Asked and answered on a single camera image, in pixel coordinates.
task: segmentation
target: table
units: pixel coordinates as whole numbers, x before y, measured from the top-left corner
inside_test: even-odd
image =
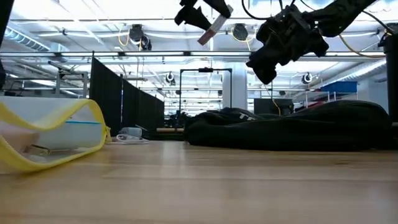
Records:
[[[0,175],[0,223],[398,223],[394,152],[151,142]]]

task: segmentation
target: ceiling duct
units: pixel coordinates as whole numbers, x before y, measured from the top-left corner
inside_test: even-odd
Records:
[[[58,43],[52,43],[50,47],[46,46],[43,43],[40,43],[39,41],[29,37],[26,34],[23,34],[22,32],[19,32],[18,30],[15,30],[9,26],[7,26],[6,31],[4,33],[4,39],[6,40],[12,40],[14,42],[17,42],[18,44],[22,44],[25,47],[28,47],[36,52],[65,52],[68,51],[66,47],[64,47],[62,44]],[[59,62],[66,62],[67,59],[64,57],[57,57],[57,61]]]
[[[387,70],[386,59],[381,59],[375,62],[362,63],[361,65],[355,66],[345,72],[334,76],[333,78],[324,81],[323,83],[312,86],[312,88],[320,88],[325,85],[329,85],[334,82],[341,81],[353,81],[369,78],[373,75],[378,75]]]
[[[37,40],[34,40],[27,35],[11,28],[7,27],[6,31],[4,33],[4,38],[6,40],[13,40],[17,43],[23,44],[26,47],[37,51],[37,52],[48,52],[50,50],[50,47],[47,47],[46,45],[38,42]]]

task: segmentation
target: white column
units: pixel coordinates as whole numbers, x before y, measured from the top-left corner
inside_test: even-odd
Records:
[[[232,102],[231,75],[223,74],[223,107],[248,109],[248,71],[242,62],[226,63],[225,68],[232,68]]]

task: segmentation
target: blue panel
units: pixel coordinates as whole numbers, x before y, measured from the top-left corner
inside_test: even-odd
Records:
[[[321,91],[337,93],[356,93],[356,82],[335,82],[321,87]]]

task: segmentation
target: black monitor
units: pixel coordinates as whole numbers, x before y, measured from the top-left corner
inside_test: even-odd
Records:
[[[274,99],[280,109],[280,115],[292,114],[294,110],[291,99]],[[271,99],[254,99],[254,114],[276,114],[279,115],[278,107]]]

